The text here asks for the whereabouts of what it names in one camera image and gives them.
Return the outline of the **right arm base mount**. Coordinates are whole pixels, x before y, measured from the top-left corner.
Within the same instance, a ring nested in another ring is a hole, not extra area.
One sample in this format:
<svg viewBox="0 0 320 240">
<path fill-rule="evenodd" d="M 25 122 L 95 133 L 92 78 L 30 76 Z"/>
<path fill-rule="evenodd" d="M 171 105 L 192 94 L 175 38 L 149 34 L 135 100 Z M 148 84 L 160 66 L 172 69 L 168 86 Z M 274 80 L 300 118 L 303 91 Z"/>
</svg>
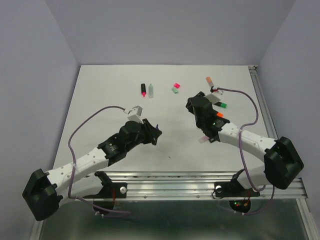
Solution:
<svg viewBox="0 0 320 240">
<path fill-rule="evenodd" d="M 215 182 L 211 196 L 215 200 L 223 198 L 237 198 L 236 200 L 229 200 L 231 209 L 236 213 L 247 215 L 252 205 L 251 198 L 259 197 L 261 194 L 254 191 L 252 187 L 245 189 L 237 182 L 240 174 L 244 172 L 244 169 L 239 170 L 232 176 L 230 181 Z"/>
</svg>

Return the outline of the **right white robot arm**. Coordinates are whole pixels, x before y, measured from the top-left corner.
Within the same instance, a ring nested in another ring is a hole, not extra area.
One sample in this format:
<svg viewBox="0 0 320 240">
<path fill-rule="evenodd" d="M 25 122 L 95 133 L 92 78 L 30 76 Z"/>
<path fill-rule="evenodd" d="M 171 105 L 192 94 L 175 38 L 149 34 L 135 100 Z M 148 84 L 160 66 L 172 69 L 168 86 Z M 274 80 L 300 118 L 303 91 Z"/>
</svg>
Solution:
<svg viewBox="0 0 320 240">
<path fill-rule="evenodd" d="M 279 139 L 263 137 L 236 126 L 213 109 L 215 101 L 219 101 L 216 95 L 199 92 L 188 98 L 186 103 L 186 109 L 194 115 L 195 124 L 206 140 L 237 147 L 240 153 L 247 152 L 263 163 L 263 166 L 253 169 L 243 166 L 221 187 L 235 195 L 265 185 L 287 189 L 304 168 L 292 141 L 283 136 Z"/>
</svg>

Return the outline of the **aluminium rail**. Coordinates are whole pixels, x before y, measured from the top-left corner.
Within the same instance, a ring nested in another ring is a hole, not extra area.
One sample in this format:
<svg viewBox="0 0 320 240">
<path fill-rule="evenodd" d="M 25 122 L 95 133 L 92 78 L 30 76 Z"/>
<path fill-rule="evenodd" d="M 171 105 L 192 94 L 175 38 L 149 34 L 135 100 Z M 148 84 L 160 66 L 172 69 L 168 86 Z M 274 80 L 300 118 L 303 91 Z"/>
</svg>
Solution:
<svg viewBox="0 0 320 240">
<path fill-rule="evenodd" d="M 257 72 L 257 66 L 255 65 L 250 65 L 248 66 L 248 71 L 251 77 L 251 81 L 256 93 L 257 101 L 261 110 L 263 122 L 266 128 L 267 135 L 269 137 L 278 139 L 277 131 L 275 129 L 273 119 L 271 116 L 271 113 L 269 111 L 267 101 L 265 99 L 260 81 L 259 81 L 259 76 Z"/>
<path fill-rule="evenodd" d="M 125 199 L 116 207 L 126 218 L 102 218 L 81 202 L 62 206 L 52 217 L 36 222 L 32 240 L 308 240 L 305 189 L 296 179 L 287 190 L 267 187 L 251 199 L 251 210 L 240 216 L 228 199 L 215 200 L 214 183 L 230 172 L 113 172 L 126 182 Z"/>
</svg>

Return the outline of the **black highlighter orange cap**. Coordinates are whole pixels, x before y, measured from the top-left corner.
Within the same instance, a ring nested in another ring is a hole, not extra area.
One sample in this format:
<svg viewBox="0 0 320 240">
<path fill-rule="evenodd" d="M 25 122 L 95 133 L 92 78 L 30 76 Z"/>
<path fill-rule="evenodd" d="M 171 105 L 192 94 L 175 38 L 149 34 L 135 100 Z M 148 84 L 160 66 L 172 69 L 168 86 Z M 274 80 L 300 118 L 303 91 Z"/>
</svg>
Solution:
<svg viewBox="0 0 320 240">
<path fill-rule="evenodd" d="M 218 112 L 216 115 L 217 115 L 218 117 L 220 117 L 220 118 L 223 118 L 223 117 L 224 117 L 224 115 L 223 115 L 222 113 L 220 113 L 220 112 Z"/>
</svg>

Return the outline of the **pastel green highlighter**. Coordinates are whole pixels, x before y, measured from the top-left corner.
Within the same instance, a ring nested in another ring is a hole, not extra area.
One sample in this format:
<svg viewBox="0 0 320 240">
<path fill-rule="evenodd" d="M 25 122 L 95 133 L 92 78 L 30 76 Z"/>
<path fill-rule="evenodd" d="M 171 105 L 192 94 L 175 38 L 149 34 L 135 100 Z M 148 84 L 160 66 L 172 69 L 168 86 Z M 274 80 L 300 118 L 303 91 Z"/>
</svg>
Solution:
<svg viewBox="0 0 320 240">
<path fill-rule="evenodd" d="M 153 88 L 153 85 L 152 85 L 152 84 L 150 84 L 150 85 L 148 86 L 148 97 L 149 97 L 150 99 L 152 99 L 152 98 L 154 97 L 154 88 Z"/>
</svg>

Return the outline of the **black highlighter green cap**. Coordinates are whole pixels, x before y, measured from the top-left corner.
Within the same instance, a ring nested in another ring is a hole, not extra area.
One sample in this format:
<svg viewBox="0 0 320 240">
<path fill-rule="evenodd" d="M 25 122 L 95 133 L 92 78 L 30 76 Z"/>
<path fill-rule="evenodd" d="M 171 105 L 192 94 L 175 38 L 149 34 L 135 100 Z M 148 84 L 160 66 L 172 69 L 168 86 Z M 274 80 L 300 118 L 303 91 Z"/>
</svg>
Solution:
<svg viewBox="0 0 320 240">
<path fill-rule="evenodd" d="M 220 101 L 217 102 L 215 105 L 218 106 L 218 107 L 221 107 L 221 108 L 226 108 L 227 107 L 226 103 L 223 103 L 223 102 L 220 102 Z"/>
</svg>

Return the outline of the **pastel green pen cap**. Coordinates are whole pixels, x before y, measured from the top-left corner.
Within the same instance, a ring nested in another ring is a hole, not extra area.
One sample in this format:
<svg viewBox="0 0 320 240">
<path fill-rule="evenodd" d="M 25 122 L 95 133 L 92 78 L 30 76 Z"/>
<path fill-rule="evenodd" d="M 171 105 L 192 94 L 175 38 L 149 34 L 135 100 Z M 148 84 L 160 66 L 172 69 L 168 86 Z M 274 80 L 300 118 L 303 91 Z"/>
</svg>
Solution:
<svg viewBox="0 0 320 240">
<path fill-rule="evenodd" d="M 173 87 L 171 90 L 172 90 L 172 92 L 175 93 L 175 94 L 177 94 L 177 93 L 179 92 L 178 89 L 175 88 L 175 87 Z"/>
</svg>

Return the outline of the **aluminium right side rail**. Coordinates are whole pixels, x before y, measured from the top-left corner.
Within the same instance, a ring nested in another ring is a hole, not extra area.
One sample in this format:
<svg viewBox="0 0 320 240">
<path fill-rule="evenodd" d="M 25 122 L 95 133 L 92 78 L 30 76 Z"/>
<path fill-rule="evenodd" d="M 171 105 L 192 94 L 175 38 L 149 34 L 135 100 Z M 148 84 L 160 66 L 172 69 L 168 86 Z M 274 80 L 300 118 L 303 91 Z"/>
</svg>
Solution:
<svg viewBox="0 0 320 240">
<path fill-rule="evenodd" d="M 267 101 L 265 99 L 260 81 L 259 81 L 259 76 L 257 72 L 257 66 L 255 65 L 250 65 L 248 66 L 248 71 L 251 77 L 251 81 L 256 93 L 257 101 L 261 110 L 263 122 L 266 128 L 267 135 L 269 137 L 278 139 L 277 131 L 275 129 L 273 119 L 271 116 L 271 113 L 269 111 Z"/>
</svg>

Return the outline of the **pastel orange highlighter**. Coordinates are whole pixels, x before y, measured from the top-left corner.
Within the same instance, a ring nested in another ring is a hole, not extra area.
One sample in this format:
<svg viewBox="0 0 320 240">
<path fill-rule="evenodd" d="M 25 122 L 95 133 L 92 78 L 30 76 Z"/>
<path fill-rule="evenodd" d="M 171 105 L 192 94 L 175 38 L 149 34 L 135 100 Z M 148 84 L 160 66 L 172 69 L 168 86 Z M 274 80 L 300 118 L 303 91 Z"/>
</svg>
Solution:
<svg viewBox="0 0 320 240">
<path fill-rule="evenodd" d="M 206 82 L 208 83 L 210 89 L 215 87 L 215 85 L 214 85 L 214 83 L 213 83 L 213 81 L 212 81 L 210 76 L 207 76 L 205 79 L 206 79 Z"/>
</svg>

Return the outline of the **pastel pink highlighter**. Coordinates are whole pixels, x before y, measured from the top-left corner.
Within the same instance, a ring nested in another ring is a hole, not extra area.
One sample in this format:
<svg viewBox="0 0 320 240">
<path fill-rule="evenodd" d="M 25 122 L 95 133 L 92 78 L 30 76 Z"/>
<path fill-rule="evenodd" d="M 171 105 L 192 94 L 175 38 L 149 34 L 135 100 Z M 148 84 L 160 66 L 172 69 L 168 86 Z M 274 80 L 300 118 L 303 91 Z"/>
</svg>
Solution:
<svg viewBox="0 0 320 240">
<path fill-rule="evenodd" d="M 206 142 L 206 141 L 208 141 L 209 140 L 209 138 L 207 137 L 207 136 L 203 136 L 202 138 L 200 138 L 198 141 L 202 144 L 202 143 L 204 143 L 204 142 Z"/>
</svg>

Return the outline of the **black highlighter pink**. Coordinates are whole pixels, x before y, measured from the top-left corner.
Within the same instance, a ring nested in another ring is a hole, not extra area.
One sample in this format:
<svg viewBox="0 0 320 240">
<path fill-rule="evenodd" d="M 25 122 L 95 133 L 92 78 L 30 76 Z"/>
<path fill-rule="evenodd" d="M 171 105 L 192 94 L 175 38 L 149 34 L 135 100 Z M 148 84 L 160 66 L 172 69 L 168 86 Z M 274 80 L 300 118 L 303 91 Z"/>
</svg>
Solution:
<svg viewBox="0 0 320 240">
<path fill-rule="evenodd" d="M 141 90 L 141 95 L 145 97 L 147 95 L 147 90 L 146 90 L 146 85 L 144 83 L 140 85 L 140 90 Z"/>
</svg>

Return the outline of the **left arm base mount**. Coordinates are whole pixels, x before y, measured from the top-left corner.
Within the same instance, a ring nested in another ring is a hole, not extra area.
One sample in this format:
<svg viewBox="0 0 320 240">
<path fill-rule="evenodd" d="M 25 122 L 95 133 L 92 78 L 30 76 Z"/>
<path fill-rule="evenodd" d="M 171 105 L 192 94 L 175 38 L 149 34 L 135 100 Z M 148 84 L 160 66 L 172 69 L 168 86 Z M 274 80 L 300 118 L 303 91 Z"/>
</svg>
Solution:
<svg viewBox="0 0 320 240">
<path fill-rule="evenodd" d="M 117 199 L 127 197 L 128 184 L 126 182 L 114 182 L 103 171 L 94 174 L 101 181 L 101 190 L 92 196 L 93 203 L 100 208 L 113 210 Z"/>
</svg>

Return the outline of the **aluminium front rail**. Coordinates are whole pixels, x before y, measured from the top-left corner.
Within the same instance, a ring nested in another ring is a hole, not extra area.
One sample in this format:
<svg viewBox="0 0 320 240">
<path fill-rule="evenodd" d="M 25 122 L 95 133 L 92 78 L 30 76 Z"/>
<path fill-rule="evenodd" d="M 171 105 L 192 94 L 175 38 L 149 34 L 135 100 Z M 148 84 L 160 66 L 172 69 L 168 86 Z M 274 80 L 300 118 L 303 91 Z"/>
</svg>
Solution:
<svg viewBox="0 0 320 240">
<path fill-rule="evenodd" d="M 126 182 L 125 199 L 116 207 L 126 218 L 102 218 L 81 202 L 62 206 L 52 217 L 36 222 L 32 240 L 308 240 L 305 189 L 296 179 L 287 190 L 267 187 L 251 199 L 251 210 L 240 216 L 228 199 L 215 200 L 214 183 L 230 172 L 113 172 Z"/>
</svg>

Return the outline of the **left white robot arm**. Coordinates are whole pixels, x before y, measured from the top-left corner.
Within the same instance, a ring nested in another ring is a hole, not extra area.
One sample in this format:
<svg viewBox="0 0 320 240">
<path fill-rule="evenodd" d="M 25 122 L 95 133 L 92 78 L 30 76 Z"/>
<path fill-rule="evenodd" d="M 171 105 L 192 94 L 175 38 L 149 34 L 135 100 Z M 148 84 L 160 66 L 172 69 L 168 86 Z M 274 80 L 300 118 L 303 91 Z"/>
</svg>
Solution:
<svg viewBox="0 0 320 240">
<path fill-rule="evenodd" d="M 35 170 L 22 192 L 22 197 L 36 221 L 51 217 L 66 200 L 83 201 L 85 194 L 76 191 L 73 184 L 93 174 L 100 178 L 94 191 L 100 197 L 111 193 L 108 176 L 101 170 L 124 159 L 129 151 L 140 144 L 156 145 L 162 131 L 145 118 L 141 122 L 129 120 L 117 133 L 98 144 L 93 150 L 76 158 L 71 150 L 72 161 L 47 172 Z"/>
</svg>

